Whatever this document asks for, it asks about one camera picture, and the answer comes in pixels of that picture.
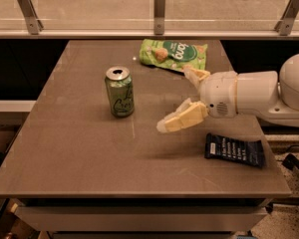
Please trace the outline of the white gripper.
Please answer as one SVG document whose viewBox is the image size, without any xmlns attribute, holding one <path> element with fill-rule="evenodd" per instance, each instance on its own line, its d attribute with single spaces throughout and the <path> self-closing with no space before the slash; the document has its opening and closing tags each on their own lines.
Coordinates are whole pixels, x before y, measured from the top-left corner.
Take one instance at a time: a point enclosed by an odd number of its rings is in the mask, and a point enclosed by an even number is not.
<svg viewBox="0 0 299 239">
<path fill-rule="evenodd" d="M 185 77 L 199 90 L 201 101 L 186 99 L 173 113 L 160 120 L 159 132 L 179 131 L 213 118 L 233 118 L 237 114 L 237 74 L 234 71 L 210 74 L 193 67 L 183 69 Z"/>
</svg>

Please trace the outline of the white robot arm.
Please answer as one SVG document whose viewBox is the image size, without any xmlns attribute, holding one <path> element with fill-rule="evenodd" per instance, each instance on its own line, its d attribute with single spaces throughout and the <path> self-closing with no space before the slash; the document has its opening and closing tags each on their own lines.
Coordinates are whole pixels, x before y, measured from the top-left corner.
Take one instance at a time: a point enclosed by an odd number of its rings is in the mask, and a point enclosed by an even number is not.
<svg viewBox="0 0 299 239">
<path fill-rule="evenodd" d="M 299 127 L 299 54 L 289 58 L 279 72 L 211 73 L 186 68 L 184 75 L 196 87 L 199 100 L 185 100 L 159 121 L 156 128 L 160 132 L 188 128 L 207 117 L 238 115 Z"/>
</svg>

